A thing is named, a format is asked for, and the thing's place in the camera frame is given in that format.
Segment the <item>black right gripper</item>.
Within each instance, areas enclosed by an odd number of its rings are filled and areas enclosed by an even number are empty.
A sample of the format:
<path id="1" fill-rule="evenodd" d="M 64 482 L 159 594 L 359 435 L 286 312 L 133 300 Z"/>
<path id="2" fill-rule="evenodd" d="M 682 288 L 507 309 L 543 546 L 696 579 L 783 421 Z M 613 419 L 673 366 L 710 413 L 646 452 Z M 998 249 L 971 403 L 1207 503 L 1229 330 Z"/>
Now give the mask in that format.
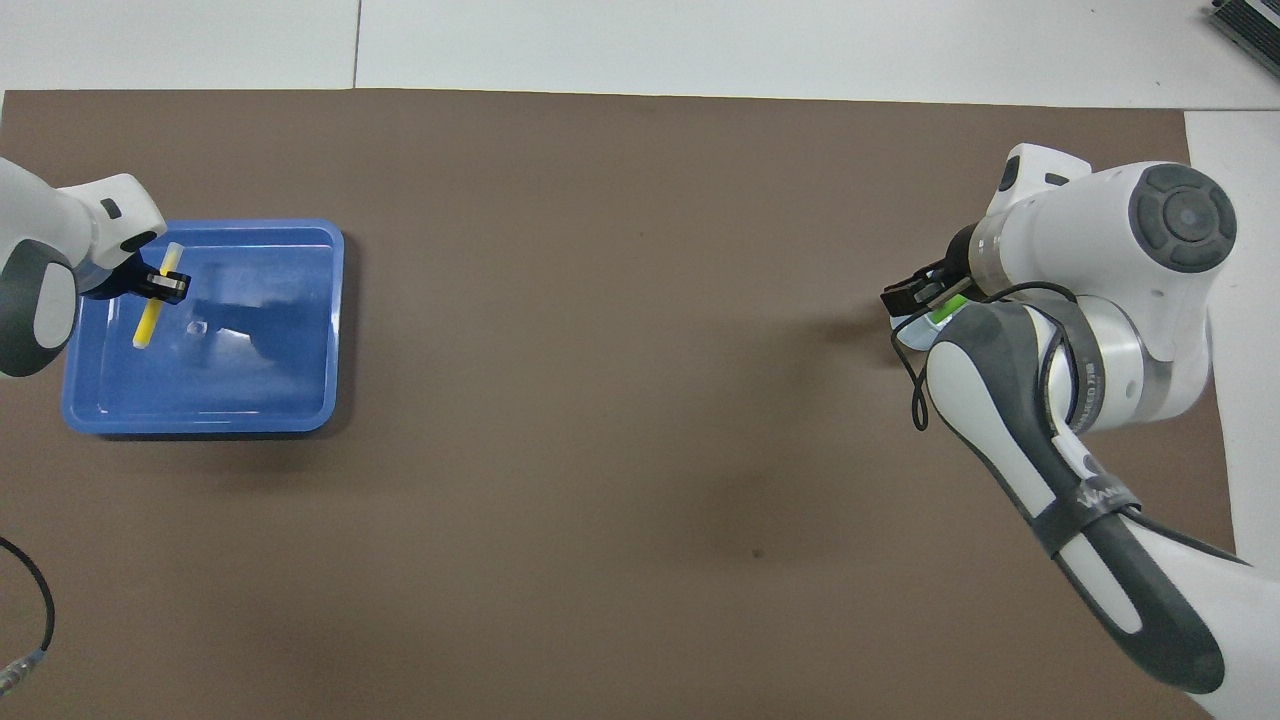
<path id="1" fill-rule="evenodd" d="M 960 295 L 986 301 L 986 292 L 973 277 L 970 249 L 977 225 L 965 225 L 950 240 L 941 263 L 931 263 L 905 281 L 884 287 L 879 300 L 891 316 L 910 316 L 928 307 L 946 290 L 964 288 Z"/>

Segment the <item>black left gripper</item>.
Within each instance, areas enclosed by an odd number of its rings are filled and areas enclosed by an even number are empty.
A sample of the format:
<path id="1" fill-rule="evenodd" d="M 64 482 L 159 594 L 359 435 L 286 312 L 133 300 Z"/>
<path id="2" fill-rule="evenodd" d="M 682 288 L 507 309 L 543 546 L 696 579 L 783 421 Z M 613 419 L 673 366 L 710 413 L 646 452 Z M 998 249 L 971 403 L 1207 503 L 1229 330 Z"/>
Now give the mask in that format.
<path id="1" fill-rule="evenodd" d="M 116 299 L 134 295 L 148 299 L 145 293 L 150 275 L 150 299 L 161 304 L 180 304 L 189 292 L 191 277 L 183 273 L 151 273 L 151 266 L 140 252 L 131 254 L 120 265 L 113 268 L 106 278 L 91 290 L 79 292 L 86 299 Z"/>

